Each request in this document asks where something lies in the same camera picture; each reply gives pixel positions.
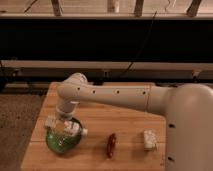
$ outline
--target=wooden cutting board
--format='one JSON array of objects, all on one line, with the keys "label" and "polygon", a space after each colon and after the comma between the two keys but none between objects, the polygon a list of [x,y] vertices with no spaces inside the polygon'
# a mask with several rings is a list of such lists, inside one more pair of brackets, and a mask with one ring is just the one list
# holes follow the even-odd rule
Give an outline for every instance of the wooden cutting board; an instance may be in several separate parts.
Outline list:
[{"label": "wooden cutting board", "polygon": [[[106,85],[143,85],[144,83],[106,83]],[[65,155],[50,151],[45,143],[44,122],[54,115],[59,83],[51,83],[41,108],[22,171],[164,171],[165,120],[163,117],[109,105],[82,102],[75,116],[89,130],[78,146]],[[144,151],[143,131],[157,135],[158,150]],[[117,135],[112,159],[106,155],[108,136]]]}]

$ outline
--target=green bowl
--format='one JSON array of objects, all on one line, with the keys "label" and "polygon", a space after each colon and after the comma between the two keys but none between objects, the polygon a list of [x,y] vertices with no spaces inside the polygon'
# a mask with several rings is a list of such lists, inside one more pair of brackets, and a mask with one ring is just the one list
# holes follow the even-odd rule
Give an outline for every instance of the green bowl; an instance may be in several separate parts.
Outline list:
[{"label": "green bowl", "polygon": [[[72,118],[70,121],[79,123],[80,127],[82,125],[79,120]],[[51,128],[47,128],[46,133],[46,144],[50,150],[57,154],[64,154],[67,151],[75,148],[81,140],[81,133],[79,132],[75,136],[67,136],[62,134],[56,134]]]}]

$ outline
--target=carpet floor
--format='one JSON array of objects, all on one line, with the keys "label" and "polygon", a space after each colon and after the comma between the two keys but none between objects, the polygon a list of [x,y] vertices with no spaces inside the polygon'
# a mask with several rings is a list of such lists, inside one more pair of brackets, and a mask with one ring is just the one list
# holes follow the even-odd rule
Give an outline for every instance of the carpet floor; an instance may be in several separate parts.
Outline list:
[{"label": "carpet floor", "polygon": [[0,171],[20,171],[44,97],[0,94]]}]

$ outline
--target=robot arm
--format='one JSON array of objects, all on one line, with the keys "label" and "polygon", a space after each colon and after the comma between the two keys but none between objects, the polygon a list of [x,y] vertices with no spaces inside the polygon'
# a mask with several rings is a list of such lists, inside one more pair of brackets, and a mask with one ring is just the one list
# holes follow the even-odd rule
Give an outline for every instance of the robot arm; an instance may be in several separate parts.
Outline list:
[{"label": "robot arm", "polygon": [[58,88],[56,114],[72,117],[80,101],[92,101],[166,117],[166,171],[212,171],[213,91],[200,84],[91,86],[74,74]]},{"label": "robot arm", "polygon": [[172,88],[156,86],[91,86],[80,73],[71,75],[58,88],[57,115],[71,117],[80,101],[164,114]]}]

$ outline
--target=sausage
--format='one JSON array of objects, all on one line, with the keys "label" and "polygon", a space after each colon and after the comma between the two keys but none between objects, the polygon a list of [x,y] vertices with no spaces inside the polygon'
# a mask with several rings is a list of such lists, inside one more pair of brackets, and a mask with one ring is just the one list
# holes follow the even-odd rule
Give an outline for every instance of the sausage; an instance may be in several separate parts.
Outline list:
[{"label": "sausage", "polygon": [[115,150],[115,144],[116,144],[116,135],[115,135],[115,133],[113,133],[108,138],[108,143],[107,143],[108,158],[112,158],[114,150]]}]

